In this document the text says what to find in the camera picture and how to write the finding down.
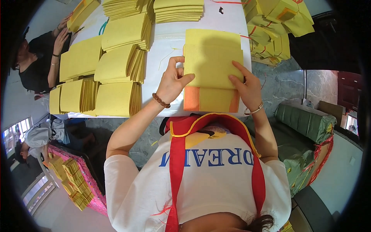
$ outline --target yellow trim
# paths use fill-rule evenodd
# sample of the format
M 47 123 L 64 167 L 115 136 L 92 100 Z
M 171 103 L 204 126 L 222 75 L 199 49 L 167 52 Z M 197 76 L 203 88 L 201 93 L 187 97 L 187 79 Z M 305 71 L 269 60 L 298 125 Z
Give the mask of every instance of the yellow trim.
M 171 134 L 171 136 L 173 136 L 173 137 L 184 137 L 184 136 L 189 135 L 189 133 L 190 133 L 191 130 L 193 129 L 194 125 L 196 125 L 196 123 L 197 123 L 199 120 L 201 120 L 202 118 L 206 117 L 207 115 L 212 115 L 212 114 L 217 114 L 217 115 L 227 115 L 227 116 L 229 116 L 229 117 L 231 117 L 231 118 L 234 118 L 234 119 L 236 119 L 237 121 L 239 121 L 239 122 L 243 125 L 243 127 L 245 128 L 245 130 L 246 130 L 246 132 L 247 132 L 247 136 L 249 137 L 249 141 L 250 141 L 250 144 L 251 144 L 251 149 L 253 150 L 253 152 L 256 154 L 256 156 L 257 156 L 258 158 L 261 157 L 261 155 L 257 152 L 257 150 L 256 150 L 256 148 L 255 148 L 255 146 L 254 146 L 254 143 L 253 143 L 253 141 L 252 141 L 252 139 L 251 139 L 251 136 L 250 136 L 249 130 L 247 129 L 246 125 L 245 125 L 244 123 L 242 123 L 238 118 L 236 118 L 235 116 L 232 116 L 232 115 L 230 115 L 230 114 L 225 114 L 225 113 L 208 113 L 208 114 L 202 115 L 201 117 L 199 117 L 198 119 L 196 119 L 196 120 L 192 123 L 192 125 L 191 125 L 190 129 L 188 130 L 188 132 L 185 133 L 185 134 L 182 134 L 182 135 L 176 135 L 176 134 L 174 134 L 174 132 L 173 132 L 173 121 L 170 121 L 170 134 Z

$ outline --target floor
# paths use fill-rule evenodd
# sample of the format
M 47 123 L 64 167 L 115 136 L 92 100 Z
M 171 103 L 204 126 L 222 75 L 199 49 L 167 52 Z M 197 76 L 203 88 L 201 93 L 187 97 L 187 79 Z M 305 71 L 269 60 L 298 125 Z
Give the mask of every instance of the floor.
M 262 99 L 264 109 L 269 118 L 279 103 L 295 101 L 301 103 L 305 93 L 307 99 L 318 105 L 320 100 L 333 104 L 337 103 L 337 75 L 326 70 L 301 70 L 295 59 L 282 61 L 277 67 L 252 62 L 252 73 L 260 79 L 262 84 Z M 130 150 L 130 157 L 138 167 L 143 167 L 156 150 L 161 137 L 158 128 L 163 118 L 156 118 L 148 126 L 143 135 Z M 99 140 L 107 141 L 113 131 L 120 126 L 125 118 L 92 118 L 86 121 L 86 126 L 93 131 L 101 130 L 97 134 Z

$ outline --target person in white shirt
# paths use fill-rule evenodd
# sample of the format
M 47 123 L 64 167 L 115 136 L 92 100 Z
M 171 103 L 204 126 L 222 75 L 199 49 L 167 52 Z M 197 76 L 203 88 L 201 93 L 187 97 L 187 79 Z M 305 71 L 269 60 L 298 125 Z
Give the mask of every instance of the person in white shirt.
M 57 140 L 61 145 L 76 151 L 82 151 L 83 146 L 95 142 L 93 133 L 78 139 L 66 128 L 64 120 L 54 119 L 31 127 L 24 136 L 24 141 L 18 141 L 14 153 L 20 163 L 25 163 L 29 155 L 37 158 L 40 153 L 48 160 L 48 145 L 50 140 Z
M 238 62 L 233 65 L 246 82 L 233 75 L 228 78 L 246 107 L 255 112 L 256 148 L 242 122 L 219 113 L 196 116 L 185 134 L 177 130 L 186 120 L 174 119 L 140 172 L 129 157 L 150 122 L 194 79 L 194 74 L 184 75 L 182 68 L 176 68 L 177 62 L 184 62 L 184 57 L 170 58 L 156 100 L 120 125 L 108 143 L 104 172 L 113 228 L 118 232 L 278 231 L 291 212 L 286 170 L 261 108 L 260 81 Z M 210 115 L 218 120 L 195 129 Z M 236 128 L 245 129 L 240 133 Z

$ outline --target white table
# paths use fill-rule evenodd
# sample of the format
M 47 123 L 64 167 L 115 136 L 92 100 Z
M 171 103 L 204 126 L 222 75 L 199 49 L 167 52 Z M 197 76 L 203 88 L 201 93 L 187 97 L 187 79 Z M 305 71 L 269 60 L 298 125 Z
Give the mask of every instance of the white table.
M 248 36 L 244 12 L 240 4 L 215 3 L 211 0 L 204 0 L 204 13 L 198 22 L 172 22 L 152 25 L 151 47 L 145 56 L 145 81 L 142 85 L 142 106 L 146 105 L 152 99 L 152 93 L 156 92 L 160 83 L 162 73 L 166 70 L 169 58 L 172 56 L 181 56 L 183 54 L 183 45 L 185 43 L 186 29 L 211 29 L 226 32 L 233 32 L 242 36 Z M 86 19 L 82 26 L 84 28 L 76 35 L 72 36 L 71 44 L 97 36 L 100 27 L 107 17 L 104 15 L 103 7 L 99 6 Z M 241 49 L 243 50 L 244 66 L 251 71 L 251 56 L 249 39 L 241 37 Z M 164 109 L 158 117 L 187 116 L 191 111 L 183 110 L 183 93 L 176 100 L 171 102 L 169 109 Z M 246 106 L 240 99 L 238 113 L 232 113 L 234 116 L 243 116 Z M 68 113 L 69 118 L 92 116 L 81 113 Z M 112 116 L 97 116 L 100 118 L 109 118 Z

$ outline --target person in black shirt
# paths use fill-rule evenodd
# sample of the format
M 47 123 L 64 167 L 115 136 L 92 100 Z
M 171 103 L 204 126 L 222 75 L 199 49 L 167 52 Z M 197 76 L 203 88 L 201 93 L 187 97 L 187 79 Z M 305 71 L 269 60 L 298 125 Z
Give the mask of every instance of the person in black shirt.
M 63 18 L 53 31 L 47 32 L 27 42 L 25 39 L 19 46 L 12 69 L 19 69 L 23 87 L 35 92 L 50 92 L 59 83 L 59 56 L 68 50 L 70 33 L 67 21 L 70 13 Z

